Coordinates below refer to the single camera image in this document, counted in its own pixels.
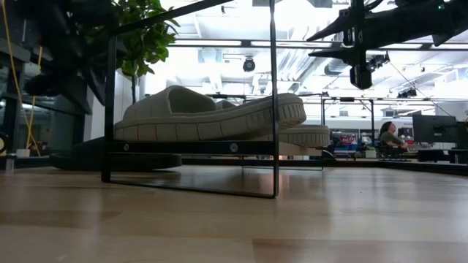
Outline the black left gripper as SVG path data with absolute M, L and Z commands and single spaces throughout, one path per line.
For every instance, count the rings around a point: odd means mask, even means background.
M 93 67 L 71 72 L 46 70 L 27 80 L 23 90 L 32 96 L 62 95 L 85 114 L 91 115 L 92 109 L 87 102 L 88 88 L 105 106 L 105 74 Z

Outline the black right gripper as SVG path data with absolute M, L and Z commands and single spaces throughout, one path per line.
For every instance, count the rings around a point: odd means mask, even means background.
M 448 41 L 456 32 L 453 12 L 456 0 L 421 0 L 383 12 L 367 12 L 364 7 L 341 9 L 330 25 L 306 41 L 313 42 L 346 30 L 352 47 L 314 51 L 311 57 L 337 58 L 352 66 L 350 82 L 359 89 L 372 86 L 366 51 L 432 36 L 433 45 Z

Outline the black foam slide sandal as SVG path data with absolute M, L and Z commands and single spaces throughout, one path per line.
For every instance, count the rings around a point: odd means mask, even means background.
M 100 172 L 104 161 L 104 146 L 104 137 L 82 142 L 67 152 L 50 154 L 49 164 L 68 171 Z M 125 153 L 111 156 L 110 163 L 112 171 L 116 172 L 150 172 L 180 167 L 182 159 L 175 154 Z

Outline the beige foam slide sandal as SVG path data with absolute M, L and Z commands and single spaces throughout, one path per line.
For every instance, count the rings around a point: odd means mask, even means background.
M 217 110 L 223 110 L 231 107 L 237 106 L 227 100 L 216 102 Z M 304 108 L 300 104 L 294 104 L 293 106 L 288 107 L 281 105 L 279 113 L 285 115 L 286 113 L 294 113 L 294 111 L 300 114 L 303 113 L 302 115 L 305 114 Z M 306 148 L 327 147 L 331 144 L 330 133 L 331 131 L 327 126 L 300 124 L 279 131 L 279 140 L 280 142 L 299 145 Z M 269 134 L 268 136 L 258 137 L 251 140 L 266 141 L 272 139 L 272 134 Z
M 273 112 L 280 129 L 306 120 L 303 100 L 295 94 L 279 94 L 278 107 L 270 96 L 238 106 L 219 108 L 206 95 L 180 85 L 129 106 L 114 125 L 114 139 L 144 142 L 195 142 L 250 140 L 272 133 Z

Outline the black metal shelf wood board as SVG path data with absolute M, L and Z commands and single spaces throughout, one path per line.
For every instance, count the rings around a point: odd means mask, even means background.
M 274 199 L 279 195 L 279 124 L 277 111 L 273 112 L 272 140 L 210 140 L 195 142 L 141 142 L 141 141 L 120 141 L 115 140 L 114 135 L 114 95 L 115 95 L 115 76 L 116 76 L 116 52 L 118 36 L 131 32 L 138 28 L 146 28 L 157 23 L 165 22 L 173 18 L 188 15 L 204 9 L 215 7 L 232 0 L 202 0 L 178 9 L 172 9 L 156 15 L 151 18 L 145 18 L 124 26 L 111 28 L 108 37 L 107 49 L 107 76 L 105 89 L 105 146 L 104 161 L 101 170 L 101 181 L 103 183 L 112 182 L 111 156 L 125 153 L 142 154 L 187 154 L 187 155 L 220 155 L 220 156 L 250 156 L 264 155 L 272 156 L 271 166 L 273 168 L 273 190 L 270 194 L 246 191 L 233 191 L 209 188 L 200 188 L 200 192 L 224 194 L 240 197 L 255 197 Z M 276 52 L 276 24 L 275 24 L 275 0 L 269 0 L 270 18 L 270 53 L 271 53 L 271 82 L 273 100 L 272 108 L 278 107 L 277 96 L 277 52 Z

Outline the green leafy indoor tree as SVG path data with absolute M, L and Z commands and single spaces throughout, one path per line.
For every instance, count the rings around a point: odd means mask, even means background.
M 160 0 L 104 0 L 110 4 L 110 17 L 107 22 L 123 26 L 144 18 L 151 18 L 166 11 Z M 152 64 L 166 61 L 169 56 L 167 46 L 176 40 L 179 24 L 170 19 L 146 28 L 138 28 L 118 36 L 118 43 L 124 50 L 116 54 L 116 68 L 136 81 L 148 73 L 153 73 Z M 105 83 L 107 75 L 108 36 L 105 24 L 82 26 L 80 34 L 91 48 L 91 65 L 98 83 Z

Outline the silver metal cylinder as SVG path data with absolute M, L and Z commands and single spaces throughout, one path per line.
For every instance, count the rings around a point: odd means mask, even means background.
M 17 155 L 15 153 L 7 153 L 5 156 L 5 172 L 7 174 L 12 174 L 15 168 L 15 160 Z

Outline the blue storage bins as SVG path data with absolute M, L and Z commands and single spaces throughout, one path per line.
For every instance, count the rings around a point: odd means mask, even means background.
M 333 153 L 335 157 L 356 159 L 364 156 L 364 151 L 367 146 L 366 143 L 357 140 L 358 143 L 356 145 L 343 145 L 339 138 L 340 137 L 333 138 Z

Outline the person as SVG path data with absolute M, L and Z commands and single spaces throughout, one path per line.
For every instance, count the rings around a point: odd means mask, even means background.
M 388 155 L 402 154 L 408 151 L 408 144 L 396 135 L 396 126 L 393 122 L 385 122 L 380 129 L 379 149 Z

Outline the black office chair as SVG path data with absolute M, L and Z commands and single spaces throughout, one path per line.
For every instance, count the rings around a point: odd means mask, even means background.
M 377 147 L 377 153 L 383 161 L 405 161 L 407 157 L 405 149 L 399 146 L 380 145 Z

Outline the large black monitor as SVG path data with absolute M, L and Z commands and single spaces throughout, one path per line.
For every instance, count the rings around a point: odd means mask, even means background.
M 451 142 L 457 138 L 456 119 L 441 115 L 414 115 L 412 117 L 416 142 Z

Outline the black desk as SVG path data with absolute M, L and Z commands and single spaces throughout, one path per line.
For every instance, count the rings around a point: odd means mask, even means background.
M 420 149 L 418 161 L 449 161 L 451 164 L 468 164 L 467 149 Z

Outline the black computer monitor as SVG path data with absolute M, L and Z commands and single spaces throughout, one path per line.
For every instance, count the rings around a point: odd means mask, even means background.
M 468 150 L 468 122 L 458 121 L 456 123 L 456 147 Z

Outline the black overhead light rail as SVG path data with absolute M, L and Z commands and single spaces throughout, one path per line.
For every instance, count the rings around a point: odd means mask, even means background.
M 269 48 L 267 40 L 222 40 L 222 39 L 177 39 L 170 47 L 240 47 L 240 48 Z M 347 47 L 335 41 L 276 41 L 278 48 L 286 49 L 333 49 Z M 373 47 L 372 50 L 422 50 L 422 51 L 468 51 L 468 42 L 449 42 L 434 46 L 430 42 L 405 42 L 400 44 Z

